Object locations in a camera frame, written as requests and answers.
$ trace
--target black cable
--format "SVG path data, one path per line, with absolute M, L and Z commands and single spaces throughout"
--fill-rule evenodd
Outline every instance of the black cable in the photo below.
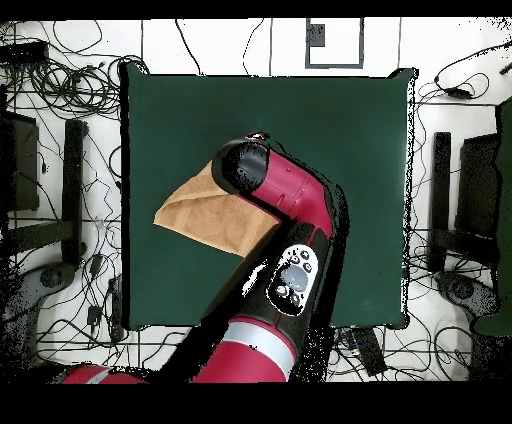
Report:
M 468 60 L 468 59 L 471 59 L 473 57 L 478 57 L 484 53 L 487 53 L 489 51 L 494 51 L 494 50 L 498 50 L 498 49 L 502 49 L 502 48 L 509 48 L 512 46 L 512 41 L 507 41 L 506 43 L 502 43 L 502 44 L 498 44 L 496 46 L 491 46 L 491 47 L 486 47 L 484 49 L 481 49 L 475 53 L 472 53 L 470 54 L 469 56 L 466 56 L 466 57 L 463 57 L 462 59 L 458 59 L 456 60 L 455 62 L 452 62 L 448 65 L 446 65 L 444 68 L 442 68 L 438 73 L 437 75 L 435 76 L 434 78 L 434 83 L 437 85 L 437 87 L 442 90 L 443 92 L 447 93 L 447 94 L 450 94 L 450 93 L 453 93 L 454 89 L 460 89 L 460 86 L 462 84 L 459 84 L 459 86 L 457 87 L 448 87 L 448 88 L 443 88 L 439 85 L 439 76 L 448 68 L 452 67 L 453 65 L 456 65 L 457 63 L 460 63 L 460 62 L 463 62 L 465 60 Z M 470 97 L 469 98 L 466 98 L 465 100 L 475 100 L 475 99 L 478 99 L 480 97 L 482 97 L 486 92 L 487 92 L 487 89 L 489 88 L 489 78 L 487 77 L 487 75 L 483 74 L 483 73 L 477 73 L 477 74 L 474 74 L 473 76 L 471 76 L 470 78 L 468 78 L 464 83 L 467 83 L 467 81 L 469 81 L 469 79 L 473 78 L 474 76 L 476 75 L 482 75 L 484 76 L 486 79 L 487 79 L 487 88 L 486 90 L 484 91 L 484 93 L 478 95 L 478 96 L 475 96 L 474 94 L 470 94 Z
M 162 348 L 164 346 L 166 346 L 165 342 L 167 341 L 167 339 L 170 337 L 170 336 L 176 336 L 176 335 L 179 335 L 179 336 L 184 336 L 185 333 L 180 333 L 179 331 L 172 331 L 170 333 L 168 333 L 165 337 L 164 337 L 164 340 L 162 341 L 162 343 L 160 344 L 160 346 L 158 347 L 158 349 L 156 350 L 156 352 L 154 352 L 153 354 L 151 354 L 150 356 L 148 356 L 146 359 L 144 359 L 142 361 L 142 368 L 145 368 L 145 364 L 147 361 L 149 361 L 151 358 L 154 358 L 158 352 L 160 352 L 162 350 Z
M 441 329 L 440 329 L 440 330 L 435 334 L 435 336 L 434 336 L 434 343 L 433 343 L 433 344 L 434 344 L 434 355 L 435 355 L 435 358 L 436 358 L 437 365 L 438 365 L 439 369 L 441 370 L 441 372 L 445 375 L 445 377 L 446 377 L 448 380 L 453 381 L 453 379 L 448 375 L 448 373 L 445 371 L 445 369 L 444 369 L 444 368 L 443 368 L 443 366 L 441 365 L 441 362 L 444 362 L 444 361 L 442 361 L 442 360 L 441 360 L 439 353 L 440 353 L 440 351 L 442 351 L 445 355 L 447 355 L 447 356 L 451 357 L 452 359 L 454 359 L 454 358 L 453 358 L 451 355 L 448 355 L 448 354 L 444 351 L 444 349 L 440 349 L 440 348 L 439 348 L 439 345 L 437 344 L 437 339 L 439 338 L 439 336 L 440 336 L 442 333 L 444 333 L 445 331 L 447 331 L 447 330 L 457 330 L 457 331 L 460 331 L 460 332 L 464 333 L 466 336 L 468 336 L 468 337 L 471 339 L 471 341 L 472 341 L 473 343 L 478 343 L 478 340 L 476 340 L 476 339 L 473 337 L 473 335 L 472 335 L 469 331 L 466 331 L 466 330 L 464 330 L 463 328 L 457 327 L 457 326 L 455 326 L 455 325 L 452 325 L 452 326 L 448 326 L 448 327 L 441 328 Z
M 249 36 L 249 39 L 247 40 L 247 44 L 245 45 L 244 54 L 242 56 L 242 65 L 243 65 L 243 67 L 245 69 L 245 73 L 247 75 L 249 75 L 249 72 L 247 71 L 247 68 L 245 67 L 245 55 L 247 54 L 247 49 L 249 48 L 249 44 L 251 44 L 252 36 L 256 32 L 256 30 L 263 24 L 264 21 L 265 21 L 265 18 L 262 18 L 261 22 L 258 25 L 256 25 L 256 27 L 252 30 L 251 35 Z
M 112 150 L 112 153 L 110 153 L 110 156 L 108 157 L 108 169 L 110 172 L 116 176 L 117 178 L 121 179 L 121 175 L 116 174 L 114 170 L 112 169 L 112 156 L 121 148 L 121 146 L 117 146 L 114 150 Z
M 183 31 L 181 30 L 181 27 L 180 27 L 180 24 L 178 23 L 178 20 L 175 19 L 174 20 L 174 23 L 176 25 L 176 28 L 178 28 L 178 31 L 180 33 L 180 36 L 181 36 L 181 41 L 183 41 L 183 45 L 185 46 L 185 48 L 187 49 L 187 52 L 188 54 L 190 55 L 190 57 L 192 58 L 192 60 L 194 61 L 194 63 L 196 64 L 197 66 L 197 72 L 199 75 L 204 75 L 202 72 L 201 72 L 201 68 L 199 67 L 199 63 L 197 62 L 196 58 L 194 57 L 194 55 L 192 54 L 192 52 L 190 51 L 190 48 L 188 47 L 188 44 L 187 44 L 187 40 L 185 40 L 185 36 L 183 35 Z

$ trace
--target dark green tabletop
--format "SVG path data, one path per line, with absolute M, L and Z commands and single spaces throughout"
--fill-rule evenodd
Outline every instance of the dark green tabletop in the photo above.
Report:
M 130 326 L 197 324 L 241 261 L 153 218 L 223 143 L 252 130 L 345 191 L 351 229 L 333 323 L 400 326 L 412 78 L 144 75 L 129 65 Z
M 512 98 L 496 108 L 496 123 L 501 137 L 496 157 L 501 177 L 496 234 L 500 260 L 496 288 L 502 305 L 499 313 L 477 320 L 475 330 L 488 336 L 512 336 Z

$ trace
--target metal stand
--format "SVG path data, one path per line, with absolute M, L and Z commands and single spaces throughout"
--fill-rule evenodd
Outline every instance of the metal stand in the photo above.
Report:
M 78 267 L 85 250 L 82 243 L 82 152 L 87 124 L 66 121 L 62 180 L 62 221 L 36 224 L 7 232 L 11 254 L 15 255 L 61 242 L 62 262 Z

